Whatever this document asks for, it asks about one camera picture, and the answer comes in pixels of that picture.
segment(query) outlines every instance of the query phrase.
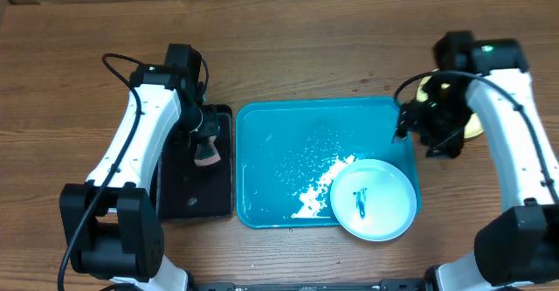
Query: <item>yellow object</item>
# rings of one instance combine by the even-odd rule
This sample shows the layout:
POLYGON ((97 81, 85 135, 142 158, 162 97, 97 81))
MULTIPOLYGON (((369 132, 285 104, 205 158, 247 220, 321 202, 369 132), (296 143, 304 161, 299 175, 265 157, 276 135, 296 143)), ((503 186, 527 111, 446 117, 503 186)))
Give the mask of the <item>yellow object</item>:
MULTIPOLYGON (((416 100, 418 100, 419 102, 423 102, 427 100, 427 94, 423 91, 423 85, 430 78, 431 77, 423 78, 421 80, 421 83, 419 84, 418 94, 416 94, 416 100)), ((447 89, 449 86, 450 86, 449 84, 441 85, 443 89, 447 89)), ((472 114, 472 117, 470 117, 470 121, 468 121, 466 127, 464 128, 464 138, 466 139, 474 138, 475 136, 478 136, 481 133, 483 133, 483 127, 481 127, 480 118, 478 117, 477 114, 472 114)))

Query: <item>round plate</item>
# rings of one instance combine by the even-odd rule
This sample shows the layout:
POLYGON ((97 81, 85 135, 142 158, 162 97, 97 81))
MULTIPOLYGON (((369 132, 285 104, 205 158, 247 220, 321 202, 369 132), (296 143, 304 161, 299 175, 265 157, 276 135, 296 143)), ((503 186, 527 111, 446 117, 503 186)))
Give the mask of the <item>round plate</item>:
MULTIPOLYGON (((417 101, 423 102, 427 100, 427 94, 423 91, 423 85, 429 81, 430 78, 431 77, 425 77, 421 80, 421 83, 419 83, 418 93, 416 94, 417 101)), ((441 85, 443 89, 446 89, 449 86, 450 85, 448 84, 441 85)), ((483 127, 481 126, 480 118, 474 113, 470 116, 470 121, 468 121, 466 127, 464 128, 464 138, 474 138, 475 136, 481 135, 481 133, 483 133, 483 127)))
POLYGON ((360 160, 343 169, 332 183, 330 202, 340 224, 369 241, 404 233, 418 204, 408 177, 380 160, 360 160))

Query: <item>blue rectangular tray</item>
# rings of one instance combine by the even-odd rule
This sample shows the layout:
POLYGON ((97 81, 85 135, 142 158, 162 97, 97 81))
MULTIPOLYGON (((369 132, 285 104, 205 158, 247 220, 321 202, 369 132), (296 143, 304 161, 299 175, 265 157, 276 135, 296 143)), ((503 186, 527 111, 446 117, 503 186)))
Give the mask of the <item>blue rectangular tray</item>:
POLYGON ((411 139, 392 144, 390 97, 251 103, 238 112, 237 214, 253 228, 339 225, 330 185, 345 166, 378 159, 399 168, 418 198, 411 139))

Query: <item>black mat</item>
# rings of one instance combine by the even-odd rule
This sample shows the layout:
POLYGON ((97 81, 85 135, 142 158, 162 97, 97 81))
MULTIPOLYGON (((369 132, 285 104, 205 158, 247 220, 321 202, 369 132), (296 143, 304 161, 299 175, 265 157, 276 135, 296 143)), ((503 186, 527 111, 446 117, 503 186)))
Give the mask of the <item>black mat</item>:
POLYGON ((208 218, 231 215, 232 111, 217 106, 219 136, 214 142, 221 160, 208 167, 194 164, 196 146, 169 142, 159 160, 156 211, 161 220, 208 218))

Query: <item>wooden table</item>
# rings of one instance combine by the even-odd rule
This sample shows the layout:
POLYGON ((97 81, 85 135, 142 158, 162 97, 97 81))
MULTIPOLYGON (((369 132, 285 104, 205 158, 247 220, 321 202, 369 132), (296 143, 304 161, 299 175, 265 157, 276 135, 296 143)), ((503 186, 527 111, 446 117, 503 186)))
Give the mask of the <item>wooden table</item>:
MULTIPOLYGON (((559 0, 200 0, 15 6, 0 28, 0 288, 55 288, 66 248, 58 198, 98 163, 128 93, 105 52, 162 63, 193 44, 210 67, 210 102, 234 113, 263 100, 392 95, 433 68, 449 30, 518 38, 540 115, 559 147, 559 0)), ((123 72, 133 67, 114 65, 123 72)), ((404 94, 412 96, 410 90, 404 94)), ((197 281, 378 281, 418 277, 473 249, 500 214, 485 137, 459 159, 424 159, 423 209, 400 239, 361 241, 340 227, 253 230, 231 219, 164 226, 165 253, 197 281)), ((72 269, 68 290, 107 284, 72 269)), ((551 290, 559 285, 528 288, 551 290)))

